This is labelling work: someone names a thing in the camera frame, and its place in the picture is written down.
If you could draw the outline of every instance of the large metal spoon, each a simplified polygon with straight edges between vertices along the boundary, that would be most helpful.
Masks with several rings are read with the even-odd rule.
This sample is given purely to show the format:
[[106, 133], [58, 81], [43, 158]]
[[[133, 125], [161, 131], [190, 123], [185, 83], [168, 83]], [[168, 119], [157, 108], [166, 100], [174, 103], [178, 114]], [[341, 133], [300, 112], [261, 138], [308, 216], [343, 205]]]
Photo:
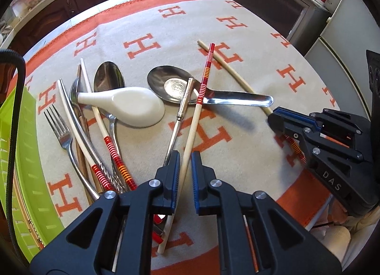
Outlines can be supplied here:
[[[148, 84], [158, 97], [174, 104], [179, 104], [184, 95], [190, 73], [174, 66], [158, 66], [153, 68], [147, 77]], [[194, 91], [189, 104], [195, 104], [201, 83], [195, 80]], [[215, 91], [206, 89], [204, 104], [227, 104], [256, 107], [269, 107], [273, 97], [245, 92]]]
[[[94, 92], [102, 92], [102, 91], [114, 90], [114, 89], [119, 89], [119, 88], [124, 88], [124, 87], [125, 87], [125, 83], [124, 83], [123, 75], [121, 74], [119, 67], [117, 67], [115, 63], [104, 62], [100, 64], [100, 66], [98, 67], [98, 70], [95, 73]], [[119, 144], [116, 138], [117, 118], [113, 114], [105, 111], [104, 109], [99, 108], [99, 112], [108, 119], [109, 136], [115, 146], [117, 154], [121, 156]], [[126, 186], [123, 177], [119, 173], [113, 161], [112, 161], [112, 168], [113, 168], [114, 175], [118, 177], [119, 181], [121, 182], [121, 185], [123, 185], [123, 188], [125, 190], [128, 190], [128, 186]]]

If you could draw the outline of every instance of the white spoon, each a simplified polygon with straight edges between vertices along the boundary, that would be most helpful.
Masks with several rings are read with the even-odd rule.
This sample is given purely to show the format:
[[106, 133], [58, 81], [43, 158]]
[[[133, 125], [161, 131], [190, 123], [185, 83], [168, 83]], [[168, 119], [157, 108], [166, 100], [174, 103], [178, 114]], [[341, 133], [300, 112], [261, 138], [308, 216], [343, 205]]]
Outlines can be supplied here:
[[158, 123], [165, 113], [163, 101], [151, 90], [141, 87], [78, 93], [78, 102], [102, 108], [134, 127], [152, 126]]

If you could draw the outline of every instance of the striped pattern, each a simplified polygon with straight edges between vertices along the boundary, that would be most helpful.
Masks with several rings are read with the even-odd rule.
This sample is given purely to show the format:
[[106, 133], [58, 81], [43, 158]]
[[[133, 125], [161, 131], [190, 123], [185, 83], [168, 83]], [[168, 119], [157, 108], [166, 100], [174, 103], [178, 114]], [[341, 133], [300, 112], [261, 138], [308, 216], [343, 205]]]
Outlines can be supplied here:
[[131, 174], [129, 173], [127, 167], [123, 163], [122, 159], [120, 158], [119, 154], [117, 154], [117, 151], [115, 149], [114, 144], [111, 141], [111, 138], [109, 136], [106, 136], [104, 138], [104, 141], [106, 142], [107, 148], [109, 153], [111, 154], [111, 157], [113, 161], [116, 164], [117, 169], [119, 169], [121, 175], [123, 176], [126, 184], [129, 186], [131, 190], [135, 190], [137, 188], [136, 183], [134, 182]]
[[201, 87], [199, 89], [198, 99], [196, 101], [196, 103], [200, 104], [200, 105], [202, 105], [203, 98], [204, 98], [204, 95], [206, 93], [206, 87], [207, 87], [207, 81], [209, 79], [212, 57], [214, 55], [214, 48], [215, 48], [215, 44], [211, 43], [209, 52], [207, 54], [206, 66], [204, 67], [204, 71], [203, 71], [202, 83], [201, 83]]
[[293, 138], [287, 136], [287, 135], [284, 135], [285, 136], [285, 139], [286, 141], [288, 141], [288, 143], [290, 144], [291, 148], [294, 150], [294, 152], [297, 154], [299, 160], [301, 161], [301, 163], [306, 166], [306, 157], [305, 155], [303, 154], [303, 152], [301, 151], [299, 145], [297, 144], [297, 142], [294, 141]]
[[110, 184], [110, 182], [107, 180], [107, 178], [104, 176], [104, 174], [101, 172], [97, 164], [93, 165], [91, 169], [95, 173], [96, 177], [98, 178], [100, 185], [103, 186], [103, 188], [106, 191], [115, 190], [113, 186]]

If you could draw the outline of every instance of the green plastic tray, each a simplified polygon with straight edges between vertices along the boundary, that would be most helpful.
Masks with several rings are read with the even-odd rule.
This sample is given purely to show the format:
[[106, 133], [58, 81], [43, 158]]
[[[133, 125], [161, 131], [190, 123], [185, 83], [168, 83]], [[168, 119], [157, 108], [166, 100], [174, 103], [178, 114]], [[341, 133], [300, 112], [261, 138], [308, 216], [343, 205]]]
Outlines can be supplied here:
[[[4, 186], [0, 186], [0, 200], [5, 207], [5, 188], [11, 131], [14, 91], [0, 108], [0, 168]], [[34, 227], [46, 246], [62, 230], [63, 225], [54, 208], [39, 159], [36, 130], [36, 100], [24, 88], [16, 146], [16, 173], [26, 209]], [[39, 252], [29, 229], [24, 223], [16, 196], [13, 195], [13, 220], [20, 249], [28, 259]]]

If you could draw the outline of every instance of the silver screw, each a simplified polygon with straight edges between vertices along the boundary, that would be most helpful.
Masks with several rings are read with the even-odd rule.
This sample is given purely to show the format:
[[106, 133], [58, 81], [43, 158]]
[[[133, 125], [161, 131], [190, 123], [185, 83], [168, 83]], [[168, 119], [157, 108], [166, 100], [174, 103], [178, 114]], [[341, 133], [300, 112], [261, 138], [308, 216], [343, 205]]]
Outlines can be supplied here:
[[313, 153], [314, 153], [315, 155], [319, 155], [319, 153], [321, 153], [321, 150], [318, 149], [317, 147], [315, 147], [315, 148], [313, 149]]
[[219, 186], [221, 186], [222, 185], [222, 181], [221, 180], [211, 180], [210, 181], [210, 185], [212, 186], [212, 187], [219, 187]]
[[256, 199], [263, 200], [267, 197], [267, 194], [266, 194], [266, 192], [264, 192], [262, 190], [258, 190], [258, 191], [255, 191], [255, 197], [256, 197]]
[[149, 181], [149, 186], [150, 187], [158, 187], [158, 186], [160, 186], [161, 185], [161, 182], [160, 182], [160, 180], [157, 180], [157, 179], [153, 179], [153, 180], [150, 180]]
[[109, 190], [104, 193], [104, 197], [106, 199], [113, 199], [116, 197], [116, 193], [113, 190]]

